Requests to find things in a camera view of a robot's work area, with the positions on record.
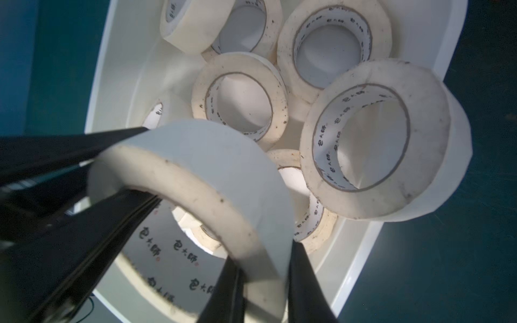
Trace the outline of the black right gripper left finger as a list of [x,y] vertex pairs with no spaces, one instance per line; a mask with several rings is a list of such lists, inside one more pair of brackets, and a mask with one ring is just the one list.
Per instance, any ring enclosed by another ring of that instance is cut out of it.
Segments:
[[123,191],[1,252],[1,321],[70,322],[161,199]]

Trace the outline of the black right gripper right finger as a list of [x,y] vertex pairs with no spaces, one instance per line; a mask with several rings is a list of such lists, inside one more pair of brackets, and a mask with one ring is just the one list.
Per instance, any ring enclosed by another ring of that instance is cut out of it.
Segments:
[[289,261],[288,322],[337,322],[300,242],[293,241]]

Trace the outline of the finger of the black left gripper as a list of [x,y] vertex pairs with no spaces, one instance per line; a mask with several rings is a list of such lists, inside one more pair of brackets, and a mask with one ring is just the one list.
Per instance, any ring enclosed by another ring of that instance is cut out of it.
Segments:
[[227,257],[214,292],[197,322],[243,323],[246,310],[244,283],[243,270]]
[[95,158],[145,127],[81,135],[2,137],[1,185],[40,176]]

